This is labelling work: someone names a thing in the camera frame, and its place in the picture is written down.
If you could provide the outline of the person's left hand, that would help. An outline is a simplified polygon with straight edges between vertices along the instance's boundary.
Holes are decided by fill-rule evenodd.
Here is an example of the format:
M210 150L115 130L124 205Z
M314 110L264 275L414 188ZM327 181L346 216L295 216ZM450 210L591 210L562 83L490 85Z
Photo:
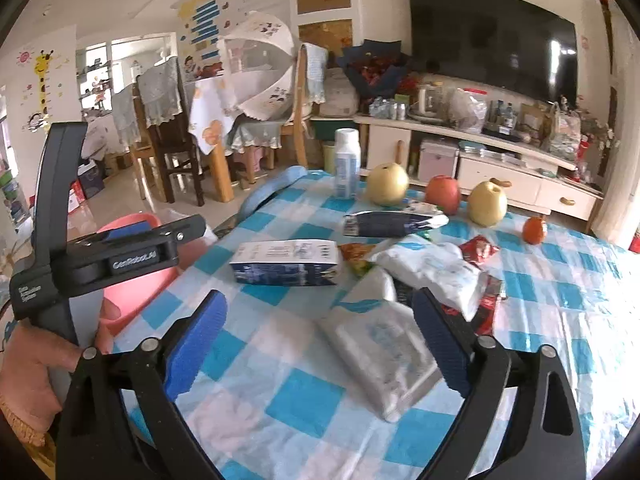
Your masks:
M1 413L21 443L44 445L62 410L49 372L71 373L81 356L77 344L27 321L14 328L1 367Z

